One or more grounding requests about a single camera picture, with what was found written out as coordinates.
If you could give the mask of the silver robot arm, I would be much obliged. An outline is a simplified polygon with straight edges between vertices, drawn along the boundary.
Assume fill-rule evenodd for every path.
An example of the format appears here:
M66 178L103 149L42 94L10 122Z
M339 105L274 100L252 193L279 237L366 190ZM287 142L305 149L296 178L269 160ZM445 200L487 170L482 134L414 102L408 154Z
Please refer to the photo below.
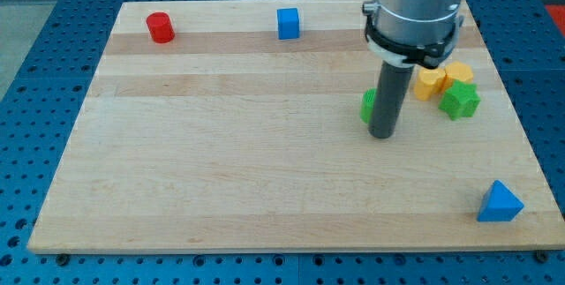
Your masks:
M388 64L438 67L454 50L462 0L369 0L363 3L368 48Z

